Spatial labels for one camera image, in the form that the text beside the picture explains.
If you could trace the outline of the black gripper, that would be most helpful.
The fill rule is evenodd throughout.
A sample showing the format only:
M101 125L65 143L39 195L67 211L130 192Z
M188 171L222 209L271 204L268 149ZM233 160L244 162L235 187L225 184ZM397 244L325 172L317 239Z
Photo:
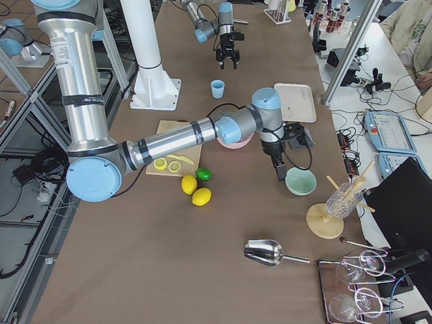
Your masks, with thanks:
M225 69L225 59L230 58L233 63L233 69L238 68L240 60L240 51L235 50L235 41L240 40L240 33L227 33L220 36L220 49L216 49L216 60L221 70Z
M277 178L279 181L284 181L286 178L286 165L283 160L285 146L281 142L266 142L261 140L263 152L269 155L273 166L275 167Z

